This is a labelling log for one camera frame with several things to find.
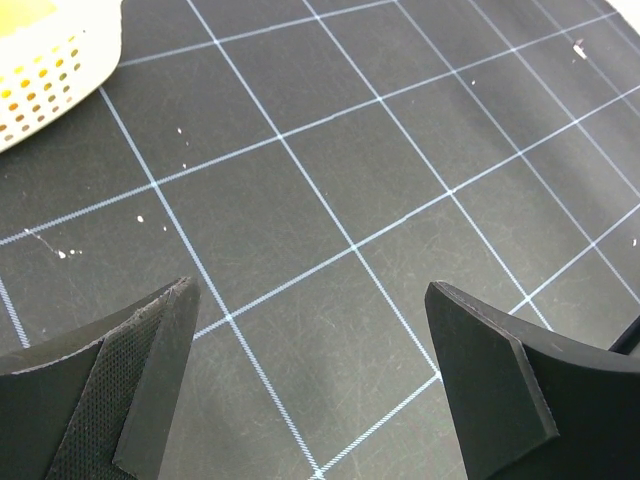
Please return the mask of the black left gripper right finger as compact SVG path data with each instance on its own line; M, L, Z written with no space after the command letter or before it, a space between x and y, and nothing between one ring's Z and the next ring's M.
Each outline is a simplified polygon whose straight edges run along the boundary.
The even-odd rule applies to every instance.
M446 282L425 308L469 478L638 477L637 323L601 349Z

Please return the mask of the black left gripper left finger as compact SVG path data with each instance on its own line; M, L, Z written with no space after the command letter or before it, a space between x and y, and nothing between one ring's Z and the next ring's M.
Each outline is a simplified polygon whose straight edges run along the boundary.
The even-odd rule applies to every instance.
M1 358L4 479L155 479L199 313L196 279Z

